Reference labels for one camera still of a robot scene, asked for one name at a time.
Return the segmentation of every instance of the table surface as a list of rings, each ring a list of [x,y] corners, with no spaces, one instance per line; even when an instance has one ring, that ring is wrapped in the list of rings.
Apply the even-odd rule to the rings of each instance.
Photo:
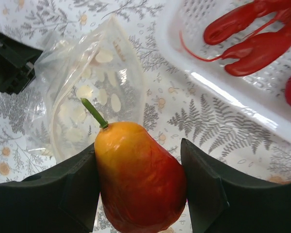
[[[279,182],[291,179],[291,145],[199,88],[159,53],[154,39],[163,0],[0,0],[0,31],[32,47],[50,31],[80,38],[115,14],[127,31],[146,73],[144,124],[179,160],[185,137],[211,156],[247,174]],[[23,121],[28,95],[0,93],[0,183],[55,164],[26,152]],[[116,232],[99,208],[95,232]],[[188,208],[170,232],[192,232]]]

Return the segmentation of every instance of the ziplock bag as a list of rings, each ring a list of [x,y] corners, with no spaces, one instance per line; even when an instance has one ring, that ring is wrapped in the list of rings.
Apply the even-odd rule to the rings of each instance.
[[[94,142],[99,124],[81,98],[89,99],[109,123],[142,124],[144,73],[114,16],[80,40],[53,33],[42,45],[24,123],[30,153],[61,162]]]

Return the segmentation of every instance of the white plastic tray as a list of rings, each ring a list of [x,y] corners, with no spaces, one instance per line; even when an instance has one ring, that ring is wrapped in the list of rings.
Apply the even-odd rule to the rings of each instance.
[[[256,19],[245,31],[217,46],[206,45],[203,40],[205,28],[223,14],[248,2],[251,1],[179,0],[167,4],[158,20],[156,41],[162,55],[189,74],[199,86],[291,143],[291,107],[284,97],[284,88],[291,76],[291,48],[263,70],[246,77],[234,77],[224,70],[224,65],[233,60],[199,61],[180,44],[179,31],[182,30],[185,44],[195,54],[204,58],[222,54],[274,16]],[[262,32],[278,31],[280,27],[282,24],[277,22]]]

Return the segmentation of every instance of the red-yellow pear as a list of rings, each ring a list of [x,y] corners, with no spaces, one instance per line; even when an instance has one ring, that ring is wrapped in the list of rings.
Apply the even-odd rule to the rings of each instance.
[[[101,198],[121,233],[158,233],[178,220],[186,203],[182,165],[139,124],[108,124],[86,99],[101,130],[95,140]]]

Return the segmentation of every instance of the toy lobster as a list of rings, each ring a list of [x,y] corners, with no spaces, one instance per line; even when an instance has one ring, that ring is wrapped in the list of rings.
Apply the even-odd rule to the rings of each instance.
[[[204,32],[204,40],[209,45],[217,45],[235,33],[246,29],[256,18],[277,12],[268,23],[251,33],[247,38],[221,56],[204,59],[191,52],[184,44],[182,33],[180,40],[185,50],[195,58],[212,62],[220,58],[239,59],[225,66],[233,76],[246,76],[266,67],[291,47],[291,0],[254,0],[223,15],[210,24]],[[277,32],[260,33],[264,28],[281,21],[285,26]]]

